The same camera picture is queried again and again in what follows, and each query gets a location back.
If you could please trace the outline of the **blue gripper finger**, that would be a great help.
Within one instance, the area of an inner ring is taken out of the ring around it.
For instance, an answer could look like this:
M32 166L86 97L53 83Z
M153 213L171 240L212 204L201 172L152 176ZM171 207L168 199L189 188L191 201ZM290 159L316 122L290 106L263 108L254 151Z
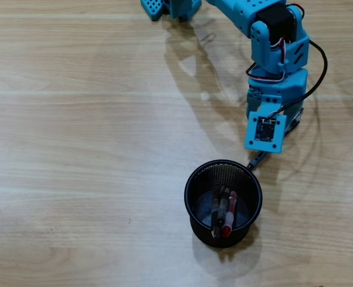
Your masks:
M257 111L262 101L262 92L257 87L249 87L247 92L247 113Z

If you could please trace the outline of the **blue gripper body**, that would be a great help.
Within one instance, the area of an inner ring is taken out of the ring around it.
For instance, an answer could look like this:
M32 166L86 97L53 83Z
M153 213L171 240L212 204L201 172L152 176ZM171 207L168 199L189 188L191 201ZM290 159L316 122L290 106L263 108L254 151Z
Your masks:
M262 101L257 111L266 116L279 110L283 105L303 96L306 92L308 71L299 69L296 73L286 75L278 83L258 81L249 78L249 87L257 87L262 92Z

